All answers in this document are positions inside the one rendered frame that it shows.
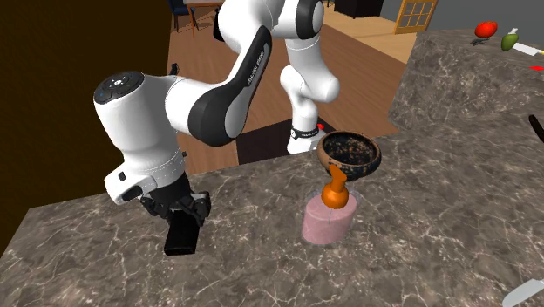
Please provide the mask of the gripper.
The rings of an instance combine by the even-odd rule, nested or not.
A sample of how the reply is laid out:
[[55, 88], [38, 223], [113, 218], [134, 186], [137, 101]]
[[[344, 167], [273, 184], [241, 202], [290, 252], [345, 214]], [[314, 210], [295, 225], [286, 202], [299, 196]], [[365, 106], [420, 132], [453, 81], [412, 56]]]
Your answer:
[[198, 226], [204, 224], [211, 211], [209, 192], [193, 193], [186, 173], [172, 184], [152, 191], [150, 198], [141, 196], [139, 201], [151, 216], [159, 216], [165, 220], [169, 220], [171, 216], [169, 206], [179, 201], [180, 208], [191, 215]]

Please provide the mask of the pink soap dispenser orange pump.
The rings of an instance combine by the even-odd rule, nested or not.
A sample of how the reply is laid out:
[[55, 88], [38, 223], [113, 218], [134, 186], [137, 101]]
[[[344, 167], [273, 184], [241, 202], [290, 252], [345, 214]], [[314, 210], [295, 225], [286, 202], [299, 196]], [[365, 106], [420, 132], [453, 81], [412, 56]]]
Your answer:
[[357, 198], [345, 185], [347, 175], [334, 164], [329, 170], [331, 182], [309, 199], [303, 217], [303, 238], [315, 245], [342, 240], [357, 209]]

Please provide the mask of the brown speckled bowl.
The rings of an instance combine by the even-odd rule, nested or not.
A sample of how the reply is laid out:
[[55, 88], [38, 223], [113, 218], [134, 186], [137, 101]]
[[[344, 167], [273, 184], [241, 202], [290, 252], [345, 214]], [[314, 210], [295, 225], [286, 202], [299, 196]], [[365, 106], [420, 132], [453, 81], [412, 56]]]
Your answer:
[[372, 174], [382, 160], [381, 150], [372, 138], [350, 131], [324, 135], [318, 142], [316, 154], [328, 174], [330, 165], [335, 165], [347, 176], [347, 181]]

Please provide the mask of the blue chair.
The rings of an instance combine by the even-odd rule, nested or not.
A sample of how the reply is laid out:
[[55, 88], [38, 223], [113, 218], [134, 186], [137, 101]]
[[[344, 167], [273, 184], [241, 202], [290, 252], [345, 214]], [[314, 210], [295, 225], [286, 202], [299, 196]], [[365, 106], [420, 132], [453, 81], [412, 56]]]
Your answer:
[[192, 32], [199, 30], [194, 16], [194, 8], [187, 7], [184, 0], [167, 0], [170, 11], [173, 15], [173, 24], [176, 31], [179, 31], [179, 16], [189, 16], [192, 23]]

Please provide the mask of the dark cabinet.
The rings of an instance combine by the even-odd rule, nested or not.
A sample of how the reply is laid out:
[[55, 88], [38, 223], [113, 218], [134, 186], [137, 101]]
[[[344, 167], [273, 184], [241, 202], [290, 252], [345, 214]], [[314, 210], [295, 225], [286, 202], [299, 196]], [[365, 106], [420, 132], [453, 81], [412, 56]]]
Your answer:
[[334, 11], [348, 17], [379, 17], [384, 0], [335, 0]]

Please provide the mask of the yellow framed window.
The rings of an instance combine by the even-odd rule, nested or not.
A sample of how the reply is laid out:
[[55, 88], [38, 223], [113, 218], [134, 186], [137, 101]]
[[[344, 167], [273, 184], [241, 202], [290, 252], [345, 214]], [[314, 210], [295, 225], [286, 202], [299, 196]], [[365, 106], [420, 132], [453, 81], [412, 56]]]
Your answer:
[[403, 0], [394, 26], [394, 34], [426, 31], [439, 0]]

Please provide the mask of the red tomato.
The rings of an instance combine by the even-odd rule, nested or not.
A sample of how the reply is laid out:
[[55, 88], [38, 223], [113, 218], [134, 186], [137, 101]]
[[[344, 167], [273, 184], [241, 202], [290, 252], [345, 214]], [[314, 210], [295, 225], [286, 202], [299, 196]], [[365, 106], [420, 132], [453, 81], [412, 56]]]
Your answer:
[[498, 24], [494, 21], [485, 21], [480, 23], [474, 30], [478, 38], [490, 38], [498, 30]]

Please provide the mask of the silver knife blade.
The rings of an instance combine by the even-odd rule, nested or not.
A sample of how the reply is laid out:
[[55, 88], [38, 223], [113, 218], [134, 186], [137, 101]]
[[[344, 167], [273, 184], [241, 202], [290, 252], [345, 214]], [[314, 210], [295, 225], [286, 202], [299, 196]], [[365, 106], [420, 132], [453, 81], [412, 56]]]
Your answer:
[[506, 294], [502, 301], [502, 307], [515, 307], [541, 290], [544, 290], [544, 279], [530, 279]]

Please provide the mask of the black curved object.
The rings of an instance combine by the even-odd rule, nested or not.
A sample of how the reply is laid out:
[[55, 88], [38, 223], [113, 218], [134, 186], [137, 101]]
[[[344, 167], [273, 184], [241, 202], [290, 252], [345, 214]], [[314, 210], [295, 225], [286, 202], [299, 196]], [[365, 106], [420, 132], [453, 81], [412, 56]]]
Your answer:
[[530, 126], [533, 128], [535, 134], [544, 143], [544, 127], [533, 114], [530, 114], [528, 116], [528, 121], [530, 123]]

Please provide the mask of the green pear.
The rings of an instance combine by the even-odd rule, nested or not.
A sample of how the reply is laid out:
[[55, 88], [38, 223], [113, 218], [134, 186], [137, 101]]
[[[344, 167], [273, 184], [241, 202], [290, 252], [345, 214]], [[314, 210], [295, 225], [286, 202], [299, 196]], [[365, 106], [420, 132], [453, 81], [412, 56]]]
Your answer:
[[501, 39], [501, 50], [509, 51], [518, 42], [519, 36], [515, 33], [508, 33]]

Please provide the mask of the white-bladed knife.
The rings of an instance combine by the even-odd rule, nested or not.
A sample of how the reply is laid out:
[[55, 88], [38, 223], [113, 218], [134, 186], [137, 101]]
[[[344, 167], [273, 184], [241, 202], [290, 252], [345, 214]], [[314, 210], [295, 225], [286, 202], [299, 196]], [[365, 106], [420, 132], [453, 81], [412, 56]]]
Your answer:
[[539, 50], [539, 49], [536, 49], [534, 47], [519, 43], [518, 42], [519, 36], [517, 35], [517, 30], [518, 30], [517, 28], [512, 28], [512, 30], [509, 32], [509, 35], [514, 36], [514, 44], [512, 46], [512, 49], [514, 49], [516, 51], [520, 51], [520, 52], [522, 52], [524, 54], [527, 54], [527, 55], [530, 55], [530, 56], [535, 56], [537, 54], [544, 55], [543, 50]]

